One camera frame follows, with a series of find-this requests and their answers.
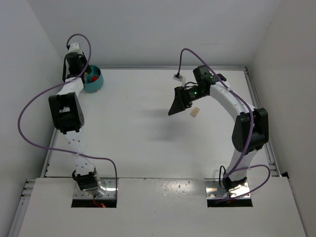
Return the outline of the cream white lego brick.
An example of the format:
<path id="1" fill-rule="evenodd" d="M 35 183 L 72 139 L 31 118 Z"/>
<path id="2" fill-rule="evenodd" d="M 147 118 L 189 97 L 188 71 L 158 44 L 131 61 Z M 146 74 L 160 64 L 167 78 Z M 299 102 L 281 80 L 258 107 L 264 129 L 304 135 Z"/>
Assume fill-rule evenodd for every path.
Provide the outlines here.
<path id="1" fill-rule="evenodd" d="M 200 108 L 195 107 L 195 108 L 191 111 L 190 115 L 193 116 L 193 117 L 196 117 L 196 116 L 199 114 L 199 112 L 200 112 Z"/>

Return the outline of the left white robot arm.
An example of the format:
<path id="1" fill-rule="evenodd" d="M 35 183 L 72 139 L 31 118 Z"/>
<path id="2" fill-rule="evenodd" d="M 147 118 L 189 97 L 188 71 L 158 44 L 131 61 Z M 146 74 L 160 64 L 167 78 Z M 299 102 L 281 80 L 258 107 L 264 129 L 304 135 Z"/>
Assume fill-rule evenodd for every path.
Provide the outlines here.
<path id="1" fill-rule="evenodd" d="M 65 76 L 66 84 L 56 95 L 48 99 L 53 124 L 64 135 L 71 151 L 74 152 L 76 169 L 72 177 L 79 189 L 94 198 L 101 198 L 106 193 L 106 183 L 100 179 L 95 165 L 82 156 L 85 150 L 84 115 L 78 95 L 84 89 L 84 74 L 90 73 L 91 68 L 80 50 L 67 53 L 65 61 L 69 65 L 69 74 Z"/>

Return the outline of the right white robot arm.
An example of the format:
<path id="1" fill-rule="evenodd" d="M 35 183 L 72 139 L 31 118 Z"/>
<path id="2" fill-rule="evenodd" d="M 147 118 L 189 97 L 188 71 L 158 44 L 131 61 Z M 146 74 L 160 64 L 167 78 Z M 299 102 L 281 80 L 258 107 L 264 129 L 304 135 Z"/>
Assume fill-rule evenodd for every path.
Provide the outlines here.
<path id="1" fill-rule="evenodd" d="M 255 108 L 234 92 L 222 74 L 212 74 L 206 66 L 193 70 L 195 82 L 174 89 L 174 100 L 168 115 L 192 107 L 193 102 L 211 96 L 229 113 L 234 121 L 232 143 L 234 153 L 220 184 L 229 191 L 245 184 L 247 170 L 257 152 L 269 140 L 269 118 L 264 108 Z"/>

